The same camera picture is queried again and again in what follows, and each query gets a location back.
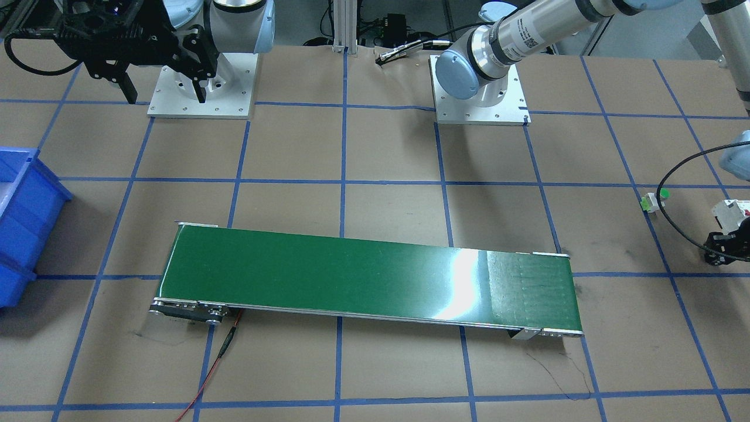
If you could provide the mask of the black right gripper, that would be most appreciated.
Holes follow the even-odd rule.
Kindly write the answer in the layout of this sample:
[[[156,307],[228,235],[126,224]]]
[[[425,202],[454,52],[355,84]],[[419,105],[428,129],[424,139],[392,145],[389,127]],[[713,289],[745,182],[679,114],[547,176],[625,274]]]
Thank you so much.
[[[114,77],[128,104],[138,99],[128,65],[177,61],[203,104],[220,55],[207,29],[190,28],[179,41],[162,1],[63,1],[56,44],[91,74]]]

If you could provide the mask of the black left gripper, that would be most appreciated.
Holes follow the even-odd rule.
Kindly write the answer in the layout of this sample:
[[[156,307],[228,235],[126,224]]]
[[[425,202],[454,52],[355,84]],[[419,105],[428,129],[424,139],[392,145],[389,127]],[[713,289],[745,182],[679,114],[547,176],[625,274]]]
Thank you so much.
[[[728,234],[710,232],[704,246],[721,252],[726,257],[714,252],[704,252],[703,259],[712,266],[729,265],[735,261],[748,262],[749,257],[749,221],[745,219],[739,227]]]

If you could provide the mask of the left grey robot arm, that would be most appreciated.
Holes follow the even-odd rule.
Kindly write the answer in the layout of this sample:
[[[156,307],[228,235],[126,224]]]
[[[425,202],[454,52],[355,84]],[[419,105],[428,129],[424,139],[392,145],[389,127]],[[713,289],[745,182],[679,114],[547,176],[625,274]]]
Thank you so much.
[[[438,59],[445,72],[482,82],[516,64],[525,101],[520,126],[441,124],[439,134],[458,243],[480,230],[509,232],[512,248],[535,246],[527,224],[554,222],[554,240],[579,269],[711,267],[678,235],[698,240],[709,208],[734,194],[717,147],[748,129],[729,70],[707,61],[584,59],[538,55],[570,29],[613,16],[616,1],[541,1],[474,29]],[[499,211],[499,228],[458,222],[459,201]]]

